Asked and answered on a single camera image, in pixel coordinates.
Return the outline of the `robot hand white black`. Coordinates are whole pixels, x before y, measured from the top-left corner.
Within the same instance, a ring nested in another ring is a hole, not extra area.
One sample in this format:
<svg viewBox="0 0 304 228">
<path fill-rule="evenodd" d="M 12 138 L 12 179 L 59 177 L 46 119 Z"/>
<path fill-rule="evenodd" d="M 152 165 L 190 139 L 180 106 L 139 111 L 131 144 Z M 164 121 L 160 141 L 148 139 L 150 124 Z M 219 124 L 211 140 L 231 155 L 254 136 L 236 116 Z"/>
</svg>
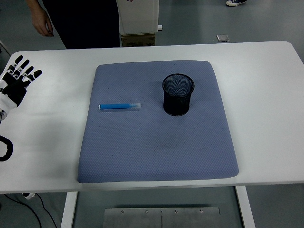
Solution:
<svg viewBox="0 0 304 228">
<path fill-rule="evenodd" d="M 34 70 L 28 66 L 29 60 L 23 61 L 23 56 L 18 56 L 15 61 L 4 71 L 0 79 L 0 114 L 5 116 L 10 110 L 17 108 L 27 92 L 27 87 L 35 81 L 42 70 Z"/>
</svg>

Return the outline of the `person's hand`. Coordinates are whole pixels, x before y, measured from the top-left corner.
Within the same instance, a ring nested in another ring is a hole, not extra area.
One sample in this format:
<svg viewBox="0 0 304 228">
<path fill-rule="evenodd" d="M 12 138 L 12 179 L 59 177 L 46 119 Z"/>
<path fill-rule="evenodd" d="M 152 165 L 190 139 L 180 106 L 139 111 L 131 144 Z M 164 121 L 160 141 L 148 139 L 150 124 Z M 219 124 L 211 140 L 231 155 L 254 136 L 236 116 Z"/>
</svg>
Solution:
<svg viewBox="0 0 304 228">
<path fill-rule="evenodd" d="M 53 27 L 50 18 L 44 9 L 31 11 L 32 24 L 36 31 L 44 37 L 53 37 Z"/>
</svg>

